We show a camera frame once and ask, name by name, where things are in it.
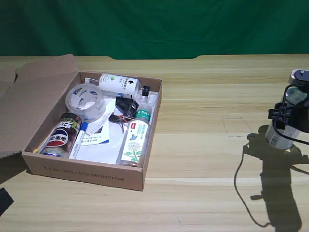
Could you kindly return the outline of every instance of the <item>cardboard box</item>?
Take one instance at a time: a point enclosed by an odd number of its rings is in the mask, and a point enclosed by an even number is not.
[[[98,80],[101,73],[78,71],[72,54],[26,64],[14,84],[5,79],[6,73],[0,72],[0,80],[9,83],[0,98],[0,157],[22,152],[30,171],[36,175],[143,190],[161,103],[162,79],[119,74],[138,78],[143,85],[159,92],[146,159],[143,167],[137,168],[32,153],[67,111],[67,92],[86,77]]]

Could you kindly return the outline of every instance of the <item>black bottle cap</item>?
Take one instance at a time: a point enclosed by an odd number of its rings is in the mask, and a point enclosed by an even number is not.
[[[149,86],[143,86],[143,90],[142,90],[142,95],[148,97],[149,95],[149,91],[150,91],[150,87]]]

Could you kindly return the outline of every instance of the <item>white bottle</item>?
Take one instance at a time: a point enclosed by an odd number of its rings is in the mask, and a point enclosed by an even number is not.
[[[99,81],[99,88],[106,95],[136,99],[149,87],[142,86],[138,79],[104,73]]]
[[[139,104],[135,119],[129,123],[118,154],[117,165],[134,167],[143,165],[152,112],[151,106],[146,101],[147,99],[144,99],[144,102]]]
[[[285,99],[286,99],[286,103],[288,106],[294,106],[298,104],[299,102],[303,101],[306,97],[307,97],[307,94],[305,92],[299,90],[297,87],[291,87],[287,90]],[[269,142],[271,146],[277,149],[286,150],[290,148],[293,145],[294,141],[283,138],[280,135],[278,135],[274,130],[272,121],[270,125],[268,126],[268,129],[265,134],[266,140]],[[294,127],[288,126],[288,125],[285,125],[284,130],[278,129],[278,131],[282,133],[283,135],[286,135],[294,139],[300,133],[299,130],[295,129]]]

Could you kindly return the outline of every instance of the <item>green backdrop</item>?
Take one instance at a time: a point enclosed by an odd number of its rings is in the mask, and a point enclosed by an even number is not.
[[[308,0],[0,0],[0,56],[309,53]]]

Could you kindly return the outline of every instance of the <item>clear tape roll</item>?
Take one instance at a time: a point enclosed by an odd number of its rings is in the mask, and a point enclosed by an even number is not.
[[[66,96],[66,106],[88,123],[99,119],[105,111],[102,91],[94,84],[80,84],[72,88]]]

